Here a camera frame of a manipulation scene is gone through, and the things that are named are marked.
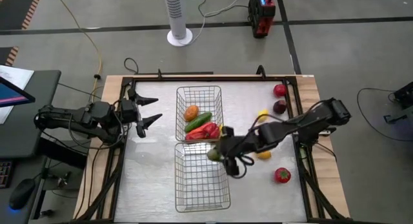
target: gray floor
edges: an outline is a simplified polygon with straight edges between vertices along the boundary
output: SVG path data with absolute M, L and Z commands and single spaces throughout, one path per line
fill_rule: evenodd
M 168 24 L 163 0 L 65 0 L 82 27 Z M 201 23 L 199 0 L 185 0 L 188 23 Z M 204 10 L 217 10 L 231 0 L 208 0 Z M 413 0 L 284 0 L 290 20 L 398 17 L 413 15 Z M 240 0 L 245 5 L 247 0 Z M 208 22 L 244 21 L 247 11 L 236 8 Z M 30 29 L 75 28 L 59 0 L 41 0 Z M 322 98 L 342 99 L 353 115 L 350 123 L 332 136 L 350 214 L 354 219 L 387 223 L 413 223 L 413 146 L 381 137 L 362 119 L 356 94 L 363 87 L 397 89 L 413 78 L 413 23 L 368 23 L 291 26 L 301 70 L 316 75 Z M 133 57 L 140 72 L 213 71 L 250 74 L 259 64 L 271 74 L 293 74 L 281 26 L 273 26 L 265 39 L 254 39 L 248 27 L 206 28 L 191 46 L 174 48 L 166 30 L 94 33 L 103 55 L 103 77 L 130 74 L 123 60 Z M 82 34 L 0 36 L 0 46 L 18 46 L 16 67 L 61 70 L 61 82 L 92 89 L 97 57 Z M 386 126 L 382 116 L 397 110 L 387 94 L 366 91 L 361 107 L 380 130 L 398 137 L 412 135 L 410 126 Z M 84 105 L 87 95 L 59 87 L 57 107 Z M 52 131 L 69 139 L 65 131 Z M 74 202 L 47 196 L 45 208 Z M 61 215 L 67 220 L 67 213 Z M 48 223 L 40 219 L 37 223 Z

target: red tomato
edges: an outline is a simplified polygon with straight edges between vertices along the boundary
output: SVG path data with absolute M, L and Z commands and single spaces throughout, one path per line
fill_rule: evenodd
M 291 173 L 286 168 L 279 168 L 274 173 L 274 180 L 278 183 L 287 183 L 290 178 Z
M 285 96 L 286 92 L 287 88 L 285 87 L 285 85 L 276 85 L 273 90 L 273 93 L 276 97 Z

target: keyboard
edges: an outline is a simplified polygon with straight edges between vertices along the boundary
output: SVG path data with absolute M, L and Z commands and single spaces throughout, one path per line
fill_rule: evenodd
M 12 179 L 13 163 L 0 160 L 0 188 L 8 188 Z

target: red bell pepper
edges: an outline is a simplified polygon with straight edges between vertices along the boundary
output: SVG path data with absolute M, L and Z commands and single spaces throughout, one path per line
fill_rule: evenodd
M 219 127 L 212 122 L 207 122 L 204 125 L 189 132 L 185 140 L 200 140 L 200 139 L 217 139 L 219 137 Z

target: wire basket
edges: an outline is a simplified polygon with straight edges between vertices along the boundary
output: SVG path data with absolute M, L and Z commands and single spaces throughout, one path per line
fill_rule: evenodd
M 199 108 L 198 115 L 211 112 L 211 122 L 217 126 L 224 124 L 222 111 L 222 95 L 219 86 L 179 87 L 176 90 L 176 134 L 178 141 L 185 141 L 184 119 L 186 109 L 196 105 Z
M 227 209 L 230 187 L 222 163 L 210 161 L 211 143 L 175 146 L 175 203 L 178 212 Z

